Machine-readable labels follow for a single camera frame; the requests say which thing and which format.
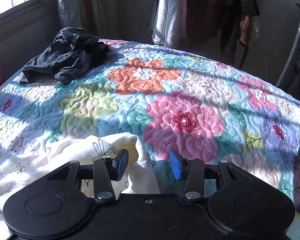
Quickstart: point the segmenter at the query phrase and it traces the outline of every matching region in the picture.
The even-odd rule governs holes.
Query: black jacket
[[[81,28],[62,29],[46,50],[23,67],[20,83],[31,83],[39,74],[56,74],[55,78],[67,84],[82,76],[90,67],[104,59],[108,46],[97,36]]]

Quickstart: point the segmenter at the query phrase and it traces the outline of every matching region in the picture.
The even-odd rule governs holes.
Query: quilt
[[[62,85],[53,76],[20,85],[21,70],[0,87],[0,230],[2,207],[65,138],[129,132],[151,156],[162,193],[178,191],[168,151],[205,163],[229,160],[293,200],[293,158],[300,102],[263,80],[220,62],[156,45],[101,40],[103,65]],[[30,164],[23,158],[33,156]],[[300,214],[288,232],[300,239]]]

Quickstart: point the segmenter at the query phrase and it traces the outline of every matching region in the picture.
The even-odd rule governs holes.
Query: pink flower pattern
[[[125,41],[122,40],[104,40],[103,43],[107,44],[109,46],[113,46],[113,45],[122,45],[124,44]]]
[[[271,110],[278,109],[277,105],[267,99],[267,96],[271,93],[263,82],[242,76],[241,82],[236,82],[236,85],[243,91],[248,92],[248,101],[253,109],[261,109],[264,106]]]
[[[222,68],[222,69],[227,69],[228,67],[220,62],[217,62],[216,63],[216,66],[218,66],[219,68]]]
[[[218,156],[214,136],[222,134],[225,126],[213,108],[201,107],[196,97],[180,90],[159,95],[148,105],[147,113],[154,120],[145,129],[144,139],[159,159],[168,160],[171,149],[205,163]]]

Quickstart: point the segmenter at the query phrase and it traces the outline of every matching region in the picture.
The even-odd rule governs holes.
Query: black robotic gripper
[[[111,180],[122,178],[127,150],[90,165],[70,161],[6,201],[10,239],[288,239],[295,209],[285,194],[231,162],[209,165],[169,153],[176,180],[186,180],[181,196],[120,194],[116,199]],[[93,179],[94,198],[81,192],[84,179]],[[203,197],[205,179],[216,180],[209,198]]]

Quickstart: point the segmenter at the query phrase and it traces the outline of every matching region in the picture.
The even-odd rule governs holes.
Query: window frame
[[[42,5],[49,6],[49,0],[29,0],[0,14],[0,25],[10,21],[11,19]]]

